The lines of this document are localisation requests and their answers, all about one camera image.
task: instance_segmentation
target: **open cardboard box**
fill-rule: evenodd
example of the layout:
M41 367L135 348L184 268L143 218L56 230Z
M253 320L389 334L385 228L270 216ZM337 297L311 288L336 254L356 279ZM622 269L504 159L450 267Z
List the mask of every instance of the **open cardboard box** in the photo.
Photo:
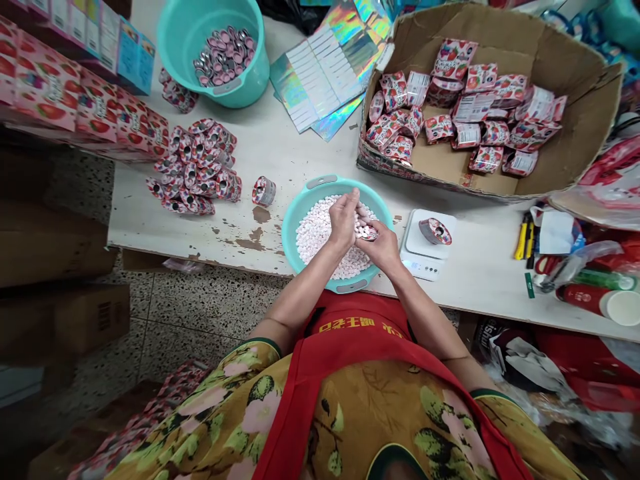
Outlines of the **open cardboard box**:
M498 74L520 73L551 90L568 95L562 130L539 151L536 168L526 178L468 169L472 150L454 151L450 144L427 145L424 129L411 154L413 168L386 158L364 140L369 105L380 90L382 72L375 70L363 108L358 166L411 181L505 203L547 195L575 184L596 158L615 116L622 83L621 67L607 66L586 45L558 32L538 18L472 3L443 5L396 20L390 40L393 54L384 72L411 70L431 74L444 38L478 42L471 63L498 64ZM425 118L448 113L425 105Z

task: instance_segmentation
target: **digital scale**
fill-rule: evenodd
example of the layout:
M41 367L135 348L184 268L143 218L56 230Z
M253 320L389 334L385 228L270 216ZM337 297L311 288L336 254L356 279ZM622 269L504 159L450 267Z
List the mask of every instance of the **digital scale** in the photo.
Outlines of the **digital scale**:
M409 215L407 228L400 246L400 260L416 278L436 281L449 258L452 245L434 245L420 232L418 222L435 218L449 230L455 242L457 220L451 215L429 210L415 209Z

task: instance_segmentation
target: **worn table surface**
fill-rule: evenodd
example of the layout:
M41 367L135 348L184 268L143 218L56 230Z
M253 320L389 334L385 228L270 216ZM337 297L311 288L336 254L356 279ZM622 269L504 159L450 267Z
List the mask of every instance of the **worn table surface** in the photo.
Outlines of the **worn table surface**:
M134 2L133 23L155 40L160 7L144 8ZM267 52L276 59L302 39L290 25L265 18ZM156 58L155 72L161 68ZM512 254L522 212L529 204L503 206L406 180L356 168L360 110L356 111L330 143L312 131L299 135L284 107L268 86L256 104L242 110L227 110L200 98L188 115L180 115L161 98L161 86L154 79L152 96L145 102L175 125L188 126L200 118L222 122L238 137L234 153L236 170L243 179L242 200L217 201L214 216L176 215L164 210L147 190L144 179L159 177L150 165L117 164L109 244L197 259L269 275L292 275L280 239L287 206L306 181L336 173L356 179L376 190L385 200L401 238L409 212L424 208L456 216L458 225L452 252L437 282L418 280L438 304L464 311L485 313L640 342L640 327L621 327L607 319L561 303L552 295L529 299L524 262ZM265 175L278 190L268 209L251 203L251 186ZM382 274L368 290L394 296Z

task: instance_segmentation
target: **holographic sheet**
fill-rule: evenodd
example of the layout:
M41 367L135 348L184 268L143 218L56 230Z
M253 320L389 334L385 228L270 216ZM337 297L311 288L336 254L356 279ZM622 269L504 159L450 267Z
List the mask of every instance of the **holographic sheet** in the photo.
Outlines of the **holographic sheet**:
M271 65L271 82L298 132L329 118L318 125L326 139L344 124L357 107L352 101L366 90L392 21L380 3L335 0L316 33Z

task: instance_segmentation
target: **bottle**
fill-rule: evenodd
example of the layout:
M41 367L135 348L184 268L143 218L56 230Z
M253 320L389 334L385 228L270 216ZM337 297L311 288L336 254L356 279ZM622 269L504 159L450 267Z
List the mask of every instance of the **bottle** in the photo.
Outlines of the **bottle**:
M609 290L633 290L638 279L620 272L583 269L573 278L572 282Z

